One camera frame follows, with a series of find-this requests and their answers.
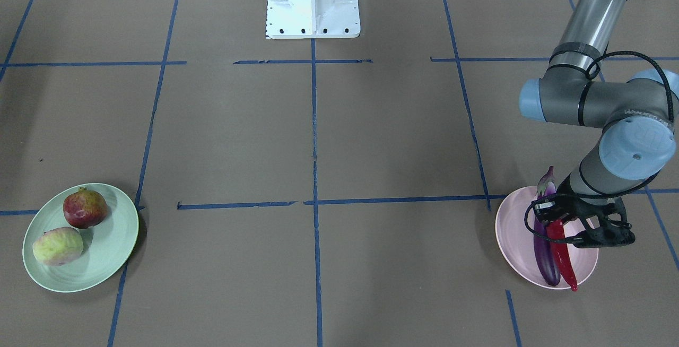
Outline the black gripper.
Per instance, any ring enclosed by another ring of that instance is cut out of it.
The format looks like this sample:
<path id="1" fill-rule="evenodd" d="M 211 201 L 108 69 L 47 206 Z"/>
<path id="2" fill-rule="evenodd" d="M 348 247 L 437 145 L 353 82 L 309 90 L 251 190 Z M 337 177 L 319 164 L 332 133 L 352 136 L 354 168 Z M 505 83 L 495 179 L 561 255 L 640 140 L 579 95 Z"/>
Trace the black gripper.
<path id="1" fill-rule="evenodd" d="M 541 177 L 533 199 L 533 229 L 546 231 L 557 220 L 568 223 L 576 218 L 577 192 L 567 177 L 560 184 L 553 177 Z"/>

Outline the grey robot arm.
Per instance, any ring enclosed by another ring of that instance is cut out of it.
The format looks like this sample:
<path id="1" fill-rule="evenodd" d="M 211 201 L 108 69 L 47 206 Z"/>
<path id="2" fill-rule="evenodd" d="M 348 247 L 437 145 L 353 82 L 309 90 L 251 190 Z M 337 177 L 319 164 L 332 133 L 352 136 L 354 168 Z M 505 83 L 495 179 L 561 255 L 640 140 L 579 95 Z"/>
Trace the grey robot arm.
<path id="1" fill-rule="evenodd" d="M 600 63 L 628 0 L 578 0 L 550 64 L 521 89 L 519 107 L 529 119 L 599 128 L 596 146 L 557 189 L 548 219 L 623 214 L 621 197 L 643 188 L 674 156 L 677 75 L 652 59 L 652 71 L 626 83 L 597 82 Z"/>

